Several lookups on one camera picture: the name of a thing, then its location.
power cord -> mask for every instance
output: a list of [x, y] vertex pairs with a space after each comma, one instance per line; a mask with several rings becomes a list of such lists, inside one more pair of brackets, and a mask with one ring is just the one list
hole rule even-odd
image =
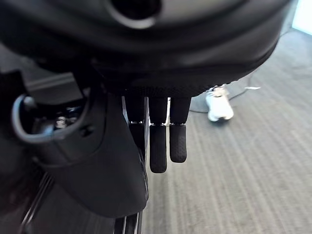
[[[286, 34], [291, 33], [291, 32], [295, 32], [295, 30], [291, 30], [291, 28], [289, 28], [288, 31], [286, 31], [285, 33], [283, 33], [283, 34], [281, 34], [281, 35], [279, 36], [279, 39], [281, 39], [283, 36], [285, 36]], [[252, 75], [249, 76], [249, 77], [247, 78], [247, 85], [246, 85], [244, 91], [242, 91], [241, 93], [236, 94], [236, 95], [234, 95], [233, 97], [229, 98], [229, 101], [231, 101], [231, 100], [233, 100], [233, 99], [235, 99], [235, 98], [237, 98], [237, 97], [239, 97], [239, 96], [244, 95], [245, 93], [247, 93], [247, 92], [248, 92], [249, 90], [251, 90], [251, 89], [258, 89], [258, 88], [252, 88], [252, 79], [253, 79], [253, 77], [254, 77], [254, 74], [259, 70], [259, 68], [260, 68], [260, 67], [258, 67], [258, 68], [252, 73]], [[206, 111], [194, 111], [194, 110], [191, 110], [191, 109], [190, 109], [190, 112], [200, 113], [200, 114], [206, 114], [206, 113], [208, 113], [208, 112], [206, 112]]]

white sneaker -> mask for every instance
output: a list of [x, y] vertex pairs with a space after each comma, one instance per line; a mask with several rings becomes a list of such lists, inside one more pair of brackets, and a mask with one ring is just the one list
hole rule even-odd
[[228, 94], [225, 85], [215, 86], [206, 92], [206, 102], [209, 107], [208, 119], [210, 121], [229, 120], [234, 116], [228, 100]]

black cable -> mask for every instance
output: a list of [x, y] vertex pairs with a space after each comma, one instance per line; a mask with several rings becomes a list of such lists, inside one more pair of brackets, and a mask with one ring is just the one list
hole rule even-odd
[[[280, 40], [283, 36], [285, 36], [286, 34], [291, 33], [291, 32], [295, 32], [295, 30], [291, 30], [291, 28], [290, 28], [287, 32], [285, 32], [285, 33], [283, 33], [283, 34], [281, 34], [281, 35], [279, 36], [279, 40]], [[245, 90], [242, 91], [241, 93], [236, 94], [236, 95], [234, 95], [233, 97], [229, 98], [229, 101], [231, 101], [231, 100], [233, 100], [234, 98], [237, 98], [237, 97], [239, 97], [239, 96], [242, 96], [242, 95], [244, 95], [245, 93], [247, 93], [247, 92], [249, 91], [248, 87], [251, 87], [251, 86], [252, 86], [252, 78], [254, 77], [255, 72], [257, 72], [259, 68], [260, 68], [260, 67], [258, 67], [258, 68], [253, 72], [253, 74], [252, 74], [251, 76], [248, 77], [248, 79], [247, 79], [247, 86], [245, 87]], [[191, 109], [190, 109], [190, 112], [200, 113], [200, 114], [206, 114], [206, 113], [208, 113], [208, 112], [204, 112], [204, 111], [194, 111], [194, 110], [191, 110]]]

gray carpet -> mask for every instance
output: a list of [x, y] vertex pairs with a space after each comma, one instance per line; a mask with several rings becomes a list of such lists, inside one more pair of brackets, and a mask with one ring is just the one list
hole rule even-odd
[[252, 84], [228, 124], [189, 114], [187, 162], [149, 172], [144, 234], [312, 233], [312, 37], [285, 35]]

circular opening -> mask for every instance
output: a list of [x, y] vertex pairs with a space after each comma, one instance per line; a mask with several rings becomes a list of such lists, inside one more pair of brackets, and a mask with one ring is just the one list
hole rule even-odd
[[152, 17], [161, 8], [160, 0], [111, 0], [111, 2], [116, 10], [132, 20]]
[[161, 0], [107, 0], [106, 3], [116, 21], [135, 29], [153, 26], [161, 11]]

